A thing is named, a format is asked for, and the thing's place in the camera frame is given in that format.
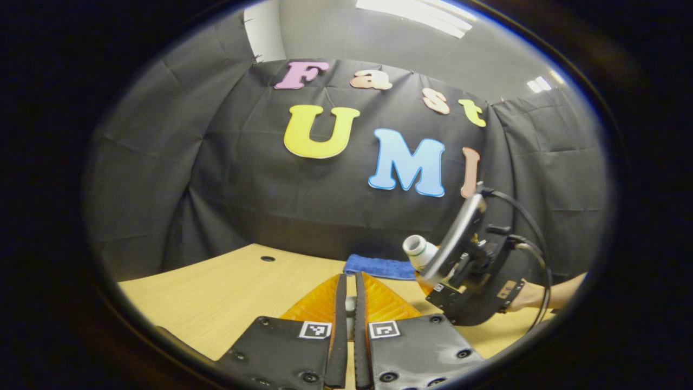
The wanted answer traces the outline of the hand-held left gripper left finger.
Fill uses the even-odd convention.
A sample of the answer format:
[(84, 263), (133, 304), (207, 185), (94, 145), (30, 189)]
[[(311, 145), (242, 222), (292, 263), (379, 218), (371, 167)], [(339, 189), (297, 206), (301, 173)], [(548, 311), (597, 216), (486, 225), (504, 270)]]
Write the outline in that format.
[(337, 274), (280, 317), (250, 323), (217, 364), (256, 389), (339, 389), (347, 381), (346, 276)]

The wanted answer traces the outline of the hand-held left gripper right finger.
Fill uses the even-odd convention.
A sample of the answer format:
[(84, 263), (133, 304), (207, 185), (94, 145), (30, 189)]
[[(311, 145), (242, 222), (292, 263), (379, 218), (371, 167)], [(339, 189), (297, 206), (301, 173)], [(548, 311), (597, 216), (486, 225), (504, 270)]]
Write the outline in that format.
[(356, 289), (356, 388), (428, 389), (483, 362), (443, 314), (420, 313), (365, 272), (356, 275)]

